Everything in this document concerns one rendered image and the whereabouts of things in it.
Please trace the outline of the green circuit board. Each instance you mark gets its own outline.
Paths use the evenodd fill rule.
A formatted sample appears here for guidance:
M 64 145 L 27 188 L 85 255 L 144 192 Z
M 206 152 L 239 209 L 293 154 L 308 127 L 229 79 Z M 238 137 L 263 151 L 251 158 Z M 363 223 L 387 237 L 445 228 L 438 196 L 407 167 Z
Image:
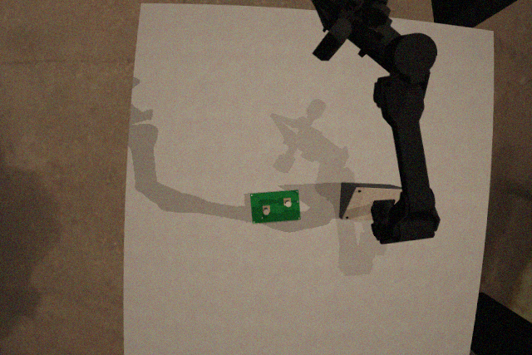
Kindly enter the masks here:
M 254 223 L 301 219 L 298 190 L 250 194 Z

